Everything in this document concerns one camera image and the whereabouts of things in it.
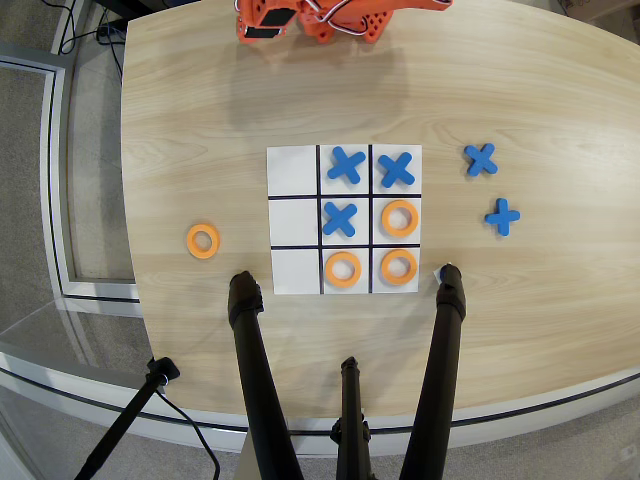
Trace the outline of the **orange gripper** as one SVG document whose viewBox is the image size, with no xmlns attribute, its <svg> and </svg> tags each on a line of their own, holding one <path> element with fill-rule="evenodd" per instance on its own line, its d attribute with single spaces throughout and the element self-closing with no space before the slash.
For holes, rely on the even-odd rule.
<svg viewBox="0 0 640 480">
<path fill-rule="evenodd" d="M 244 44 L 283 35 L 299 11 L 298 1 L 289 0 L 240 0 L 235 8 L 236 32 Z"/>
</svg>

